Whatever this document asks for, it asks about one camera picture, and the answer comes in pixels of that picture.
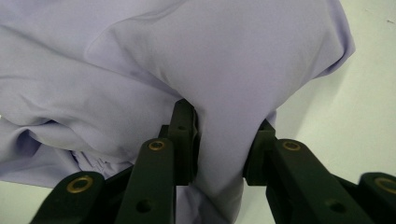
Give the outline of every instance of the wrinkled fabric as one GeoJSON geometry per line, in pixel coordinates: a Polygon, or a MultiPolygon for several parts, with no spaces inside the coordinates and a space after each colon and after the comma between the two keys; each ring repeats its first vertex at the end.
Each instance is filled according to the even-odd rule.
{"type": "Polygon", "coordinates": [[[264,119],[352,54],[335,0],[0,0],[0,179],[112,176],[194,105],[198,175],[177,223],[233,223],[264,119]]]}

